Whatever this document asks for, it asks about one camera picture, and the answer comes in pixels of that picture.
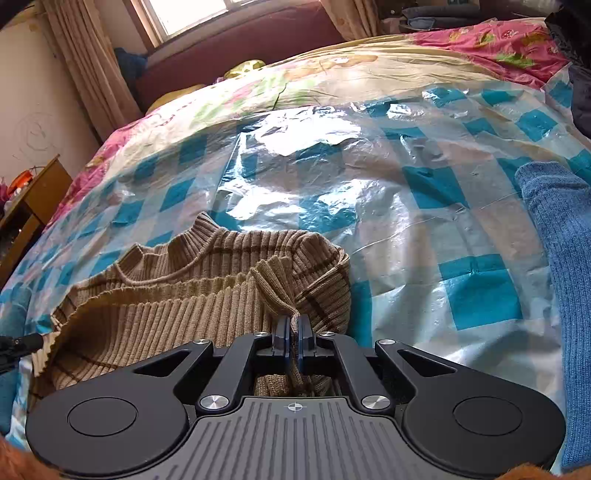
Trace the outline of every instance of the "maroon headboard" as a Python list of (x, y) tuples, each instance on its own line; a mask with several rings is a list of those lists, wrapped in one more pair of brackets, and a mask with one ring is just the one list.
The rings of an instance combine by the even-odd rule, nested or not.
[(320, 2), (286, 7), (205, 38), (150, 67), (136, 83), (140, 107), (146, 110), (174, 90), (210, 85), (246, 60), (270, 64), (342, 42)]

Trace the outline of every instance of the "wooden cabinet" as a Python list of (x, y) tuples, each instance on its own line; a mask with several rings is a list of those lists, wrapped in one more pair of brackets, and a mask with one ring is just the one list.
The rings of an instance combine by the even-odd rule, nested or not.
[(5, 249), (0, 260), (0, 290), (41, 235), (70, 183), (72, 178), (61, 166), (59, 156), (54, 158), (25, 187), (0, 220), (0, 239)]

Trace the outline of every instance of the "beige curtain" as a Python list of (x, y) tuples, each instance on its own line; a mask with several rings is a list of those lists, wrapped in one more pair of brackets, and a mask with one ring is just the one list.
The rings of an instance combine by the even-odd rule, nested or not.
[(142, 114), (121, 76), (95, 2), (43, 0), (43, 5), (90, 121), (106, 140)]
[(345, 40), (381, 35), (375, 0), (320, 0)]

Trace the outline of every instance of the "metal bolt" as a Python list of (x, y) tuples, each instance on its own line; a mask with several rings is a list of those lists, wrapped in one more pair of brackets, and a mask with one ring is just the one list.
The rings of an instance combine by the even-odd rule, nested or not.
[(361, 403), (370, 410), (383, 410), (390, 406), (390, 400), (383, 395), (368, 395)]
[(199, 404), (207, 410), (219, 410), (226, 407), (230, 401), (223, 395), (208, 395), (203, 397)]

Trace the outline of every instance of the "orange fur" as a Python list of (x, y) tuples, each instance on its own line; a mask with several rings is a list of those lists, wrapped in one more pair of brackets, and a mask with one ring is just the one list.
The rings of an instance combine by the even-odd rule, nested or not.
[[(520, 465), (510, 470), (505, 475), (500, 476), (497, 480), (556, 480), (557, 476), (550, 472), (542, 470), (533, 465)], [(560, 477), (560, 480), (591, 480), (591, 466), (586, 466), (567, 473)]]
[(54, 470), (43, 465), (32, 453), (23, 452), (0, 437), (2, 480), (60, 480)]

